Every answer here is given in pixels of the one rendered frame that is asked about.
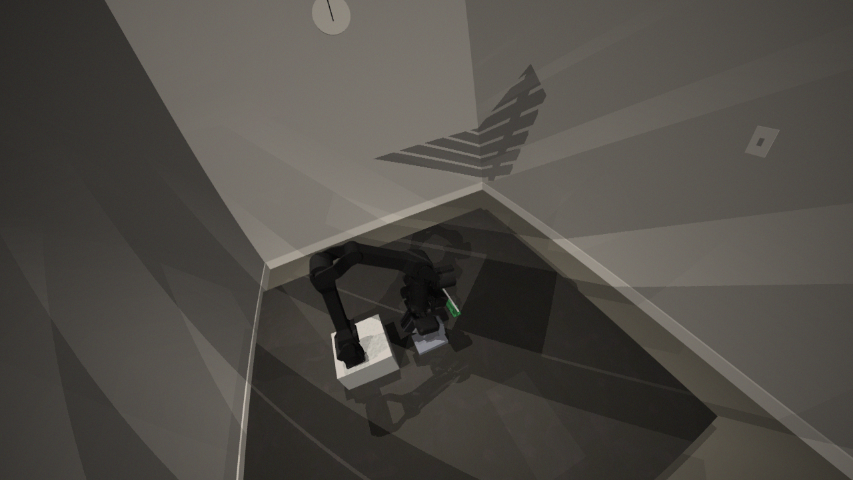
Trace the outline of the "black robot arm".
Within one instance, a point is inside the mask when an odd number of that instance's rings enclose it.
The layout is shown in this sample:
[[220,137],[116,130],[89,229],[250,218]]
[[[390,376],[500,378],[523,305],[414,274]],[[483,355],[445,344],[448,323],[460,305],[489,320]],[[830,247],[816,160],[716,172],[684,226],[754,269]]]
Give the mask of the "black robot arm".
[[[338,261],[333,263],[333,259]],[[434,312],[436,307],[445,307],[448,297],[441,289],[455,286],[457,281],[451,264],[434,268],[421,249],[397,251],[351,241],[312,255],[310,281],[316,291],[322,293],[337,331],[333,335],[337,361],[343,361],[347,369],[366,361],[365,350],[359,344],[359,331],[354,319],[349,320],[345,316],[335,280],[357,263],[403,271],[407,274],[402,277],[403,283],[409,285],[409,293],[413,297],[426,297],[430,293],[430,312]]]

